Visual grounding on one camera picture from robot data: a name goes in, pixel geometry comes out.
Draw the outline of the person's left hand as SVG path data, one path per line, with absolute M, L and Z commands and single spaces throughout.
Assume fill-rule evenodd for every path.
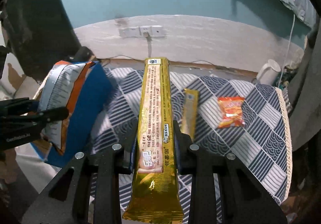
M 1 160 L 1 179 L 6 184 L 11 184 L 16 181 L 18 176 L 18 164 L 16 162 L 15 149 L 4 151 L 4 159 Z

